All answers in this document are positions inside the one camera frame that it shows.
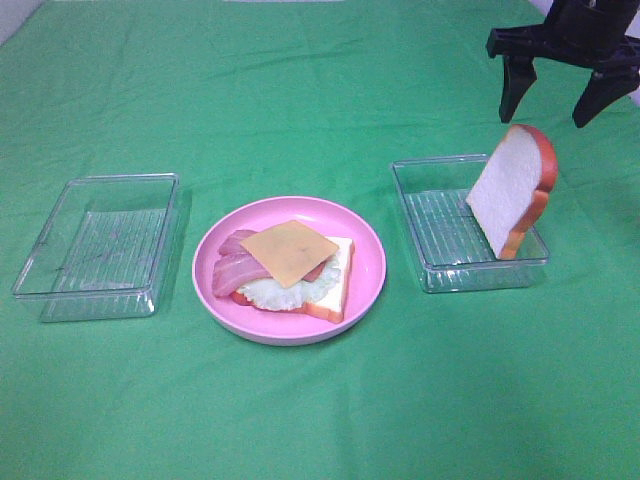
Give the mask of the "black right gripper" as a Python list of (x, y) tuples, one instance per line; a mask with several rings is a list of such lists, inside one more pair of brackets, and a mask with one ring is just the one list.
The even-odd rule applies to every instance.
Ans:
[(536, 82), (534, 58), (593, 69), (572, 118), (585, 127), (602, 110), (639, 87), (639, 39), (626, 30), (639, 2), (554, 1), (540, 24), (493, 28), (486, 49), (502, 55), (503, 88), (499, 106), (509, 123), (529, 88)]

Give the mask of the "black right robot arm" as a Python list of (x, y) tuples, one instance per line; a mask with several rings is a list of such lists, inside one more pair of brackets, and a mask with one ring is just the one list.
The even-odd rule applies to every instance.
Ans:
[(578, 128), (636, 90), (639, 39), (627, 35), (626, 30), (638, 11), (637, 1), (554, 1), (540, 24), (492, 29), (487, 53), (503, 59), (500, 120), (511, 121), (537, 80), (536, 58), (592, 71), (572, 113)]

